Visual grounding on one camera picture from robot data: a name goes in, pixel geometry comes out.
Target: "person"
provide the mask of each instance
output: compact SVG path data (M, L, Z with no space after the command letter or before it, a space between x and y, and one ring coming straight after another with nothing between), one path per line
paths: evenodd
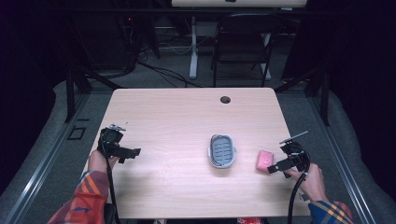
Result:
M302 172L292 169L285 173L298 180ZM346 204L331 201L326 196L324 177L317 164L311 163L308 175L300 186L300 190L308 197L311 217L314 224L317 223L353 223L352 214Z
M111 168L118 159L108 159ZM109 188L106 168L105 157L94 150L88 159L88 170L82 175L73 198L48 223L105 223L104 207Z
M109 158L111 168L119 158ZM98 150L92 152L85 172L75 190L73 199L60 208L48 223L104 223L104 206L107 201L109 182L106 173L106 159ZM301 172L289 169L285 173L298 180ZM309 174L300 189L310 200L308 205L314 224L352 223L349 208L326 196L321 169L311 163Z

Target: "white desk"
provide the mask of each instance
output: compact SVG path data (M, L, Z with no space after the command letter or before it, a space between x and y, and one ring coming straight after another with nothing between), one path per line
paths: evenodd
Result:
M173 7L305 7L307 0L236 0L226 2L225 0L172 0ZM266 64L261 64L264 71ZM196 20L191 19L191 65L190 78L197 78L198 50L196 41Z
M272 89L116 90L100 129L111 123L126 129L122 147L142 148L113 169L120 218L287 215L295 181L255 168L261 149L286 159L279 142L290 135ZM233 139L228 169L209 161L214 134ZM307 202L296 199L293 214L309 216Z

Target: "pink block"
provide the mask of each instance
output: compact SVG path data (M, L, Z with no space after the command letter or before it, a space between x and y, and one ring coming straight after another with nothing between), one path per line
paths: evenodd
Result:
M272 166L274 161L274 154L265 150L260 150L259 158L257 159L256 169L269 174L267 167Z

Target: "forearm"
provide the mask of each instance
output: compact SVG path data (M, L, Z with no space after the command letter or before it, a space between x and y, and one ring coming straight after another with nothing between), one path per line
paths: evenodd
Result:
M336 201L313 201L309 205L314 224L353 223L352 214L344 203Z
M102 223L108 185L106 173L84 173L73 199L59 209L49 223Z

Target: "person's right hand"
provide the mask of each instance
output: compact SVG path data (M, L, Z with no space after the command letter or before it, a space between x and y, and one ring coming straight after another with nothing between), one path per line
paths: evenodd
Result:
M303 172L289 169L285 173L291 175L291 178L297 181ZM323 179L324 177L320 168L316 164L311 163L308 175L300 186L303 193L308 196L309 201L328 201Z

